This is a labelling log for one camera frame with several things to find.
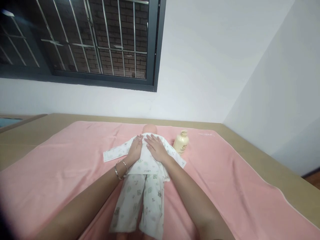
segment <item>lotion bottle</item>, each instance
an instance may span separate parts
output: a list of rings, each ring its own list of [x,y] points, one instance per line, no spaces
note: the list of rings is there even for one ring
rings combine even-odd
[[[184,150],[186,149],[189,142],[187,132],[187,130],[182,130],[174,141],[173,148],[177,151],[177,153],[179,153],[179,155],[184,153]]]

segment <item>brick wall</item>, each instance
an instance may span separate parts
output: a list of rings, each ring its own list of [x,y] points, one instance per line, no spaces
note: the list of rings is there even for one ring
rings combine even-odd
[[[30,13],[31,21],[40,29],[40,37],[45,39],[51,39],[48,34],[46,25],[42,20],[41,13],[38,9],[35,0],[30,1]],[[53,1],[39,0],[43,9],[48,25],[52,32],[52,35],[56,41],[65,43],[65,36],[58,18],[57,12]],[[106,25],[103,14],[102,0],[89,0],[91,14],[93,18],[93,27],[96,34],[98,46],[117,48],[121,47],[120,38],[120,25],[119,25],[119,13],[118,3],[116,0],[104,0],[105,14],[108,23],[109,40],[107,39]],[[121,19],[121,31],[122,31],[122,43],[124,50],[134,50],[134,25],[133,25],[133,3],[129,1],[120,0],[120,19]],[[81,43],[79,33],[76,28],[72,9],[70,7],[69,0],[56,0],[57,8],[62,19],[66,35],[69,42]],[[93,39],[87,20],[85,6],[82,0],[72,0],[72,5],[77,18],[78,27],[80,30],[83,44],[93,45]],[[135,28],[136,28],[136,51],[147,52],[147,21],[148,21],[148,5],[135,3]],[[56,50],[50,44],[45,44],[45,47],[50,55],[56,69],[62,70],[60,60],[56,53]],[[59,46],[59,53],[63,62],[65,63],[66,70],[75,71],[75,66],[67,46]],[[76,65],[79,72],[88,72],[87,63],[83,53],[82,47],[71,45],[73,56],[75,58]],[[93,47],[84,48],[89,68],[91,73],[99,73],[98,62],[96,53]],[[114,74],[116,76],[124,76],[123,73],[123,58],[126,77],[135,77],[135,64],[134,53],[111,51],[99,49],[100,59],[102,63],[103,73],[112,75],[111,59],[113,63]],[[145,79],[146,77],[146,54],[136,54],[136,71],[137,78]]]

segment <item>baby doll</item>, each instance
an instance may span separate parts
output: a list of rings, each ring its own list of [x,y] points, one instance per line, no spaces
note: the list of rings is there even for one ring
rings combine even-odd
[[[147,124],[143,127],[142,136],[157,135],[157,127]],[[174,148],[159,136],[168,154],[183,168],[186,162]],[[103,153],[104,162],[114,160],[128,154],[134,137],[124,144]],[[110,232],[128,233],[136,230],[138,214],[143,194],[143,210],[139,229],[155,238],[162,239],[164,220],[164,182],[169,175],[163,165],[156,161],[142,140],[140,159],[129,169],[123,182],[120,196],[111,221]]]

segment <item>silver bangle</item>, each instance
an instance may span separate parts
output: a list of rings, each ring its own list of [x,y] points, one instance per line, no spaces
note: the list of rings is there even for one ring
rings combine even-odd
[[[119,177],[116,166],[117,166],[117,163],[116,163],[116,165],[114,165],[114,171],[116,172],[116,175],[118,176],[119,180],[122,180],[123,177],[122,178]]]
[[[128,176],[128,167],[127,167],[126,163],[125,163],[124,161],[122,161],[122,160],[119,160],[118,163],[119,163],[120,161],[123,162],[123,164],[126,166],[126,169],[127,169],[127,172],[123,175],[123,178],[124,178],[124,177],[127,177],[127,176]]]

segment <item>hand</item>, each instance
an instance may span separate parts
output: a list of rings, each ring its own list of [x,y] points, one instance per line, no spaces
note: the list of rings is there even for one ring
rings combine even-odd
[[[148,143],[147,148],[155,160],[163,163],[170,158],[159,137],[155,137],[153,134],[151,134],[151,136],[147,135],[147,139],[145,139],[145,141]]]
[[[133,162],[138,161],[141,156],[142,138],[142,135],[137,135],[129,149],[128,158],[130,158]]]

